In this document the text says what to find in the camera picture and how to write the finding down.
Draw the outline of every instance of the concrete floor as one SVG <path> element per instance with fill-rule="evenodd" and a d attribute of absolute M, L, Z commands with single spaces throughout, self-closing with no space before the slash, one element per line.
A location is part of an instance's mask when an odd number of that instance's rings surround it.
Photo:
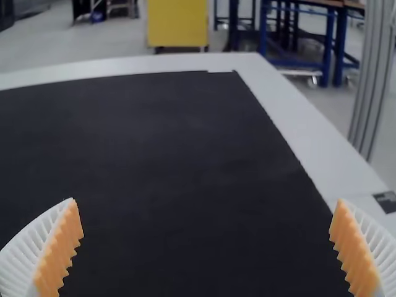
<path fill-rule="evenodd" d="M 209 0 L 210 23 L 212 1 Z M 75 26 L 72 26 L 71 1 L 53 3 L 50 10 L 18 21 L 0 33 L 0 72 L 89 59 L 152 54 L 152 50 L 145 45 L 145 2 L 139 2 L 142 15 L 139 20 L 119 18 L 95 25 L 86 23 Z M 219 11 L 223 15 L 227 15 L 227 2 L 219 0 Z M 250 4 L 250 1 L 241 1 L 241 16 L 249 15 Z M 321 16 L 301 15 L 299 25 L 311 33 L 325 31 L 325 19 Z M 210 31 L 210 50 L 221 51 L 225 40 L 225 31 Z M 355 25 L 350 26 L 347 51 L 360 58 L 362 44 L 363 31 Z M 352 86 L 344 85 L 342 88 L 311 89 L 304 80 L 291 79 L 344 136 L 348 134 L 358 82 L 356 72 L 349 75 L 353 78 Z M 392 81 L 396 82 L 396 75 L 392 76 Z M 396 148 L 396 103 L 393 99 L 396 98 L 396 84 L 391 84 L 391 87 L 387 101 L 389 108 L 383 117 L 372 164 L 388 186 L 396 189 L 396 154 L 393 153 Z"/>

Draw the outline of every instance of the black mat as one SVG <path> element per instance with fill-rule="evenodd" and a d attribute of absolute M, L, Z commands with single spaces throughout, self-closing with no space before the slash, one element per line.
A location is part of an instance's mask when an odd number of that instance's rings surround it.
<path fill-rule="evenodd" d="M 62 297 L 349 296 L 330 210 L 237 73 L 0 97 L 0 245 L 61 199 L 80 207 Z"/>

